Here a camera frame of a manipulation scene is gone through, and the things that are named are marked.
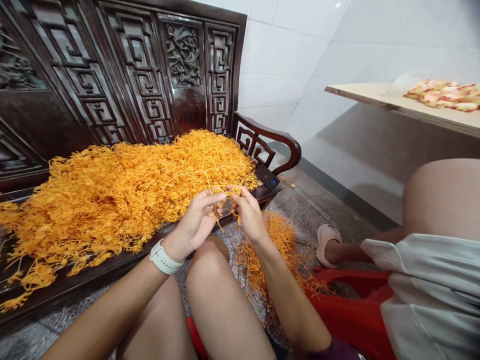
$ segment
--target wooden armrest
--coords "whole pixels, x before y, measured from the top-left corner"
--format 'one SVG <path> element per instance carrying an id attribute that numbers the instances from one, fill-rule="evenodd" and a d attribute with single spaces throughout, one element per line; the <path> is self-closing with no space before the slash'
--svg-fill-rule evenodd
<path id="1" fill-rule="evenodd" d="M 248 129 L 240 126 L 240 123 L 245 125 Z M 276 152 L 273 151 L 266 143 L 263 141 L 259 135 L 265 136 L 267 138 L 279 141 L 284 143 L 290 148 L 290 159 L 283 164 L 274 169 L 272 172 L 275 175 L 283 173 L 284 171 L 290 170 L 296 166 L 302 157 L 302 148 L 297 140 L 290 136 L 289 133 L 283 131 L 277 131 L 272 128 L 263 126 L 255 120 L 243 116 L 237 111 L 233 113 L 233 131 L 232 135 L 235 138 L 236 133 L 236 142 L 240 144 L 240 147 L 248 151 L 248 156 L 252 157 L 257 163 L 265 164 L 266 167 L 270 166 Z M 245 142 L 241 141 L 242 134 L 248 135 L 250 138 L 247 138 Z M 263 161 L 259 158 L 262 150 L 259 148 L 260 145 L 263 150 L 268 153 L 268 159 Z"/>

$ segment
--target white tiled wall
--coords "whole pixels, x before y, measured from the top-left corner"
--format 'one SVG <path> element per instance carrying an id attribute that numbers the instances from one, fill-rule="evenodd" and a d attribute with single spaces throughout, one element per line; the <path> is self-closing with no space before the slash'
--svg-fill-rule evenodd
<path id="1" fill-rule="evenodd" d="M 248 16 L 238 111 L 283 130 L 351 0 L 199 0 Z"/>
<path id="2" fill-rule="evenodd" d="M 273 23 L 289 12 L 279 5 Z M 318 19 L 323 23 L 305 21 L 299 31 L 328 35 L 330 18 Z M 352 0 L 285 131 L 307 160 L 400 223 L 412 172 L 434 160 L 480 158 L 480 140 L 326 93 L 325 86 L 391 82 L 415 70 L 478 83 L 479 19 L 478 0 Z"/>

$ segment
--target hand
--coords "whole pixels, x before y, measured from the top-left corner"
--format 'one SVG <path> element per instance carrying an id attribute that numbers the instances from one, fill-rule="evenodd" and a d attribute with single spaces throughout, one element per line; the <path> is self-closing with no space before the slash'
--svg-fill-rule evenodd
<path id="1" fill-rule="evenodd" d="M 227 197 L 225 193 L 211 194 L 210 189 L 195 196 L 176 228 L 162 241 L 166 254 L 181 263 L 203 244 L 222 214 L 220 206 Z"/>
<path id="2" fill-rule="evenodd" d="M 240 188 L 241 196 L 233 194 L 235 203 L 231 206 L 231 212 L 238 211 L 241 219 L 241 227 L 247 241 L 252 245 L 258 242 L 269 239 L 269 233 L 265 227 L 262 211 L 260 210 L 259 202 L 253 195 L 243 186 L 227 185 L 228 190 L 233 188 Z"/>

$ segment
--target watch strap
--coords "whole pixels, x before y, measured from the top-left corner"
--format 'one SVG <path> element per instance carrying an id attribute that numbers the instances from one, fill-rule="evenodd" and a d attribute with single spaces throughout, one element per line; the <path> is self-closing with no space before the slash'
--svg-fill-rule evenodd
<path id="1" fill-rule="evenodd" d="M 165 252 L 164 247 L 161 245 L 163 239 L 155 244 L 150 251 L 150 261 L 163 273 L 167 275 L 173 275 L 177 273 L 185 260 L 182 262 L 176 262 L 170 258 Z"/>

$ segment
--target orange dried plant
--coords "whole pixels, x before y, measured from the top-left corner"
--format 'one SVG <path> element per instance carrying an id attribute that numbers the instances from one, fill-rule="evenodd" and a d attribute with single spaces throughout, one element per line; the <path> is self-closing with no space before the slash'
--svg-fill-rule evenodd
<path id="1" fill-rule="evenodd" d="M 309 289 L 314 294 L 330 292 L 324 282 L 318 282 L 305 268 L 305 265 L 309 262 L 310 254 L 297 249 L 297 236 L 292 220 L 283 217 L 279 212 L 264 211 L 263 221 L 271 240 L 285 259 L 297 284 L 303 289 Z M 276 318 L 276 312 L 269 295 L 265 275 L 254 248 L 243 239 L 235 251 L 234 263 L 244 269 L 246 277 L 244 290 L 246 289 L 248 298 L 252 300 L 258 294 L 265 304 L 267 310 L 265 322 L 268 326 L 271 326 Z"/>
<path id="2" fill-rule="evenodd" d="M 141 251 L 205 189 L 256 188 L 254 169 L 233 139 L 206 130 L 192 130 L 171 144 L 90 146 L 68 159 L 52 159 L 49 180 L 26 202 L 0 203 L 0 225 L 18 239 L 9 266 L 33 259 L 25 275 L 10 278 L 25 292 L 0 304 L 0 312 L 21 306 L 68 264 L 73 276 L 122 251 Z"/>

